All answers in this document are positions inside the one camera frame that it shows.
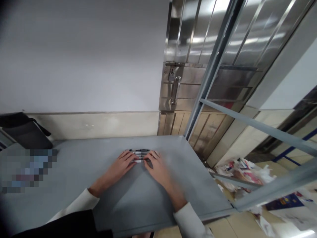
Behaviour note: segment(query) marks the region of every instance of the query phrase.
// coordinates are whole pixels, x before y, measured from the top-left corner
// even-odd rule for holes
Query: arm
[[[213,238],[209,228],[205,228],[191,204],[186,201],[179,185],[171,178],[161,155],[150,151],[145,157],[150,159],[153,169],[144,160],[144,165],[152,177],[160,183],[169,195],[175,213],[174,218],[183,238]]]
[[[98,178],[90,188],[86,188],[67,208],[52,217],[48,223],[73,212],[93,209],[99,202],[100,195],[119,181],[136,164],[131,163],[134,159],[138,159],[138,157],[132,152],[122,152],[104,175]]]

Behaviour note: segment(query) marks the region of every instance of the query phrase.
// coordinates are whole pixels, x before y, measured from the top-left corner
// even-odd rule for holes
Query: white sleeve
[[[174,213],[183,238],[213,238],[211,230],[205,227],[190,203]]]
[[[93,209],[97,203],[99,202],[99,198],[93,196],[88,189],[86,188],[79,196],[75,199],[67,208],[58,212],[54,217],[52,217],[47,223],[57,220],[63,216],[71,214],[73,212],[85,211]]]

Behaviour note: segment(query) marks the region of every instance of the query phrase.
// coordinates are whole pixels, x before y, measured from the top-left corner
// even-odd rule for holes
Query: stainless steel cabinet
[[[228,2],[170,3],[158,135],[184,133]],[[246,1],[208,99],[240,111],[313,2]],[[209,107],[203,112],[190,144],[207,158],[233,119]]]

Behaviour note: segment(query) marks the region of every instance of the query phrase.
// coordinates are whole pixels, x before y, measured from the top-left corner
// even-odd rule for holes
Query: trash pile
[[[276,178],[276,176],[270,175],[270,169],[268,168],[268,165],[266,165],[264,168],[260,168],[254,163],[243,158],[231,161],[227,165],[218,166],[215,169],[220,175],[234,177],[236,179],[253,182],[260,185],[270,183]],[[232,193],[237,193],[239,190],[244,190],[247,193],[251,192],[246,188],[235,186],[229,182],[222,182],[222,184]]]
[[[272,182],[276,176],[271,176],[271,169],[266,165],[260,168],[254,163],[240,158],[236,161],[231,161],[226,165],[218,166],[214,170],[220,175],[233,177],[243,181],[253,182],[260,185],[265,185]],[[234,195],[234,199],[240,199],[251,191],[233,185],[229,182],[221,181],[221,183]],[[262,216],[263,204],[259,204],[249,209],[257,218],[256,222],[261,229],[269,237],[275,237],[275,232],[264,217]],[[301,187],[294,193],[276,199],[265,204],[266,210],[284,221],[292,222],[300,231],[305,231],[317,226],[317,204],[312,200],[311,193]]]

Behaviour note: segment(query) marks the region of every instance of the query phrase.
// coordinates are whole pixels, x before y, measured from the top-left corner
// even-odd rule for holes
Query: black sleeve
[[[112,238],[112,231],[97,232],[92,210],[75,212],[34,228],[14,235],[14,238],[22,237],[58,237],[72,235],[73,237],[102,237]]]

